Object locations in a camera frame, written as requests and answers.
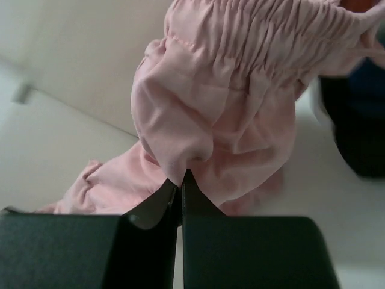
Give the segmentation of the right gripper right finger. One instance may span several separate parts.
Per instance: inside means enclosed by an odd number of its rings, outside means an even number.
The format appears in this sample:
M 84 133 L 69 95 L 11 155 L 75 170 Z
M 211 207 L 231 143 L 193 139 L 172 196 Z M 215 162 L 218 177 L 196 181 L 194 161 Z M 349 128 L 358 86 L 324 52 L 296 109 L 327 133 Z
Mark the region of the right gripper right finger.
M 312 219 L 227 216 L 201 192 L 190 170 L 181 194 L 185 288 L 339 288 Z

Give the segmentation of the pink trousers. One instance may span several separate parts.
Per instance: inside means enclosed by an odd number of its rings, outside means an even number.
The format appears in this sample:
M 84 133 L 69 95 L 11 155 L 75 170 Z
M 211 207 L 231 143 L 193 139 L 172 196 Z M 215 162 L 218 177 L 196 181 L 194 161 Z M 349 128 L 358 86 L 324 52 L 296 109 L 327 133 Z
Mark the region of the pink trousers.
M 282 183 L 296 100 L 317 76 L 383 64 L 383 20 L 383 1 L 174 1 L 134 76 L 139 141 L 42 212 L 123 214 L 191 170 L 223 212 L 248 214 Z

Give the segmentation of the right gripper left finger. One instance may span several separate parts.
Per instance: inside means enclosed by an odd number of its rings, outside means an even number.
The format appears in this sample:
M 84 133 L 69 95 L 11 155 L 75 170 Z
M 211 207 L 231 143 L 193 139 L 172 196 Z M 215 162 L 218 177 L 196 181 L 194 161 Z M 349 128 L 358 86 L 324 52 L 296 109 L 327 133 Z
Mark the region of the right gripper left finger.
M 178 188 L 122 215 L 1 211 L 2 288 L 172 288 Z

